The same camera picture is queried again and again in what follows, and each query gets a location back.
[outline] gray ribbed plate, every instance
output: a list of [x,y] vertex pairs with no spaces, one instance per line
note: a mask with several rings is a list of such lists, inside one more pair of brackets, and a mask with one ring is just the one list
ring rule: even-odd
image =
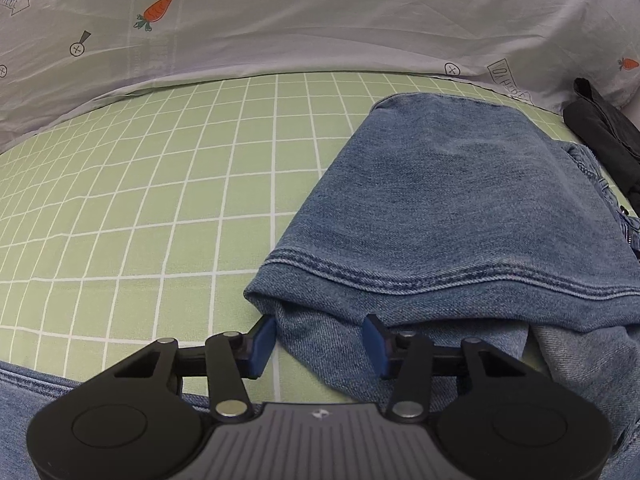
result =
[[386,420],[375,404],[266,404],[221,426],[172,480],[472,480],[424,428]]

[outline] jeans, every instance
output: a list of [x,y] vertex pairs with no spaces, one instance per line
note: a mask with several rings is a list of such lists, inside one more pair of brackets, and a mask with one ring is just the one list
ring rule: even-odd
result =
[[[377,103],[245,297],[330,386],[385,404],[368,313],[436,344],[477,336],[519,358],[530,326],[552,376],[617,441],[606,480],[640,479],[640,266],[587,148],[514,108],[435,94]],[[432,410],[455,396],[434,384]]]
[[[0,361],[0,480],[37,480],[26,448],[31,418],[46,404],[79,383]],[[209,406],[202,396],[183,395],[197,409]]]

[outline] mattress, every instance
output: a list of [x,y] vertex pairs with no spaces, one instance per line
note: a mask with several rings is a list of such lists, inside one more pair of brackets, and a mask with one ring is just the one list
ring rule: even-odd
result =
[[[159,337],[248,330],[242,290],[312,187],[375,101],[415,91],[516,107],[578,142],[558,115],[471,84],[327,72],[130,97],[3,153],[0,360],[82,381]],[[277,346],[248,391],[345,400]]]

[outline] orange carrot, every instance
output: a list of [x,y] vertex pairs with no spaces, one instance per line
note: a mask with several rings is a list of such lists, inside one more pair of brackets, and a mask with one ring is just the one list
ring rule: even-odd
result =
[[145,30],[151,30],[151,23],[158,21],[164,16],[171,2],[172,0],[158,0],[156,3],[150,5],[142,16],[138,15],[139,21],[134,27],[142,28],[144,25]]
[[640,63],[638,63],[635,59],[629,59],[628,57],[623,57],[618,60],[618,64],[620,65],[620,70],[623,68],[625,70],[633,70],[634,68],[638,68]]

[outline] logo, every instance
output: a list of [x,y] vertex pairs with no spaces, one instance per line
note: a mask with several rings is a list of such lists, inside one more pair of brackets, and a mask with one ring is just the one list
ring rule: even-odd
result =
[[328,412],[324,408],[319,408],[318,410],[313,410],[311,412],[311,415],[313,415],[318,420],[323,420],[324,418],[327,418],[329,415],[331,415],[331,412]]

